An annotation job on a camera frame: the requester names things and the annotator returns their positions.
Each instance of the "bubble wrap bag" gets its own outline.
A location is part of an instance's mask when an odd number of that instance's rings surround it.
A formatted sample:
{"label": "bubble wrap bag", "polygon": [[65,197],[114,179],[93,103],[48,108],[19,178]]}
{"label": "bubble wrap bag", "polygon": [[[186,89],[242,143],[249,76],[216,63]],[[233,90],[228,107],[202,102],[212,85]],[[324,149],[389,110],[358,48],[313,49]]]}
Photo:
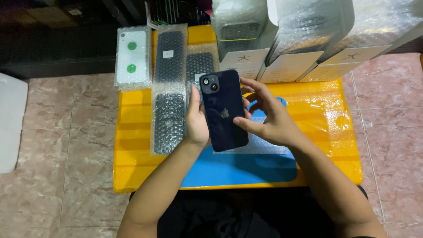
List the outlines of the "bubble wrap bag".
{"label": "bubble wrap bag", "polygon": [[219,59],[216,43],[188,46],[187,55],[187,108],[191,97],[191,84],[200,93],[200,103],[203,101],[198,80],[202,75],[219,71]]}
{"label": "bubble wrap bag", "polygon": [[151,78],[151,28],[119,28],[114,85],[121,92],[147,89]]}
{"label": "bubble wrap bag", "polygon": [[353,0],[355,22],[351,31],[319,63],[344,49],[392,44],[410,31],[423,18],[413,14],[415,0]]}
{"label": "bubble wrap bag", "polygon": [[185,82],[188,24],[161,25],[157,29],[154,82]]}
{"label": "bubble wrap bag", "polygon": [[341,30],[340,0],[284,0],[276,5],[279,30],[266,65],[280,55],[321,51]]}
{"label": "bubble wrap bag", "polygon": [[266,0],[214,0],[211,25],[218,40],[260,36],[267,19]]}
{"label": "bubble wrap bag", "polygon": [[[265,116],[255,116],[250,121],[263,123],[266,119]],[[271,144],[262,138],[248,133],[248,144],[243,147],[230,149],[222,152],[213,152],[218,154],[278,154],[286,155],[289,154],[289,149],[284,146],[278,146]]]}
{"label": "bubble wrap bag", "polygon": [[168,155],[186,133],[185,83],[153,83],[151,155]]}

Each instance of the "label sticker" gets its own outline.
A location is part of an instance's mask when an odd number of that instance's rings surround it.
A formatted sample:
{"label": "label sticker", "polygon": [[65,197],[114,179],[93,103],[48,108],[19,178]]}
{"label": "label sticker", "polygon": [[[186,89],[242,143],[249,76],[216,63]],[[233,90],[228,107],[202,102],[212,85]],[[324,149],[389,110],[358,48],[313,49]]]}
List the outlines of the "label sticker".
{"label": "label sticker", "polygon": [[198,82],[199,80],[200,80],[200,77],[201,76],[203,76],[203,75],[205,75],[206,73],[201,73],[201,74],[196,74],[196,75],[194,75],[194,77],[195,77],[195,81],[196,82]]}
{"label": "label sticker", "polygon": [[69,13],[72,14],[72,15],[74,15],[74,16],[81,15],[82,14],[82,12],[80,10],[78,10],[78,9],[70,10]]}
{"label": "label sticker", "polygon": [[173,57],[173,50],[163,51],[163,58],[172,58],[172,57]]}

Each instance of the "marble floor tile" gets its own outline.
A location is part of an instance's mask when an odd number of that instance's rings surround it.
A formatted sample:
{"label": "marble floor tile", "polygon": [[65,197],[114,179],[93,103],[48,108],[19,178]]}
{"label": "marble floor tile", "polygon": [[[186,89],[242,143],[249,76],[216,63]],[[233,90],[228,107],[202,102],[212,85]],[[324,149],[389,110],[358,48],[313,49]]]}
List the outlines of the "marble floor tile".
{"label": "marble floor tile", "polygon": [[70,126],[74,83],[73,76],[30,79],[23,129]]}
{"label": "marble floor tile", "polygon": [[390,238],[423,237],[423,223],[386,223],[385,225]]}
{"label": "marble floor tile", "polygon": [[73,127],[61,227],[118,227],[129,195],[113,192],[115,126]]}
{"label": "marble floor tile", "polygon": [[116,123],[119,92],[115,74],[81,75],[76,80],[71,126]]}
{"label": "marble floor tile", "polygon": [[0,174],[0,228],[59,225],[69,128],[22,131],[16,170]]}
{"label": "marble floor tile", "polygon": [[354,84],[352,82],[351,72],[342,76],[342,88],[345,95],[345,101],[348,104],[349,110],[358,109],[357,97],[355,96]]}
{"label": "marble floor tile", "polygon": [[60,238],[115,238],[118,227],[60,228]]}
{"label": "marble floor tile", "polygon": [[362,110],[386,222],[423,222],[423,107]]}
{"label": "marble floor tile", "polygon": [[420,54],[382,55],[352,71],[361,109],[423,105]]}
{"label": "marble floor tile", "polygon": [[13,228],[7,238],[59,238],[59,228]]}
{"label": "marble floor tile", "polygon": [[352,111],[351,118],[354,127],[355,139],[357,140],[357,148],[360,154],[361,169],[363,173],[363,182],[360,185],[367,193],[369,202],[373,207],[373,212],[376,214],[379,221],[383,222],[379,194],[377,192],[376,182],[374,180],[373,170],[371,168],[360,112]]}

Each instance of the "blue repair mat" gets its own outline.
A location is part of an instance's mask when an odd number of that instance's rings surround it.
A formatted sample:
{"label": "blue repair mat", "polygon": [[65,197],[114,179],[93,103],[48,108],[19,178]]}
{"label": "blue repair mat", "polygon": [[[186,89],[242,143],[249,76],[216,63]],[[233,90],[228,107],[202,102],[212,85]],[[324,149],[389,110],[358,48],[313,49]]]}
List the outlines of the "blue repair mat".
{"label": "blue repair mat", "polygon": [[[286,107],[285,100],[277,98]],[[253,116],[266,115],[257,110]],[[181,187],[289,182],[296,177],[297,165],[291,152],[286,155],[218,154],[209,146],[202,151]]]}

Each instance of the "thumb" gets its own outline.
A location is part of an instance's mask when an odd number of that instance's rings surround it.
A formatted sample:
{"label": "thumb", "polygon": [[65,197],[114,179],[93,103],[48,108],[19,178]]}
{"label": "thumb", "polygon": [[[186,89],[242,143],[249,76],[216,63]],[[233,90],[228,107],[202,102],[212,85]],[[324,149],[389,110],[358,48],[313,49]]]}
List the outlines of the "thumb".
{"label": "thumb", "polygon": [[254,135],[260,136],[261,132],[263,131],[263,124],[252,122],[244,117],[237,116],[233,119],[233,122],[235,125],[250,133],[253,133]]}

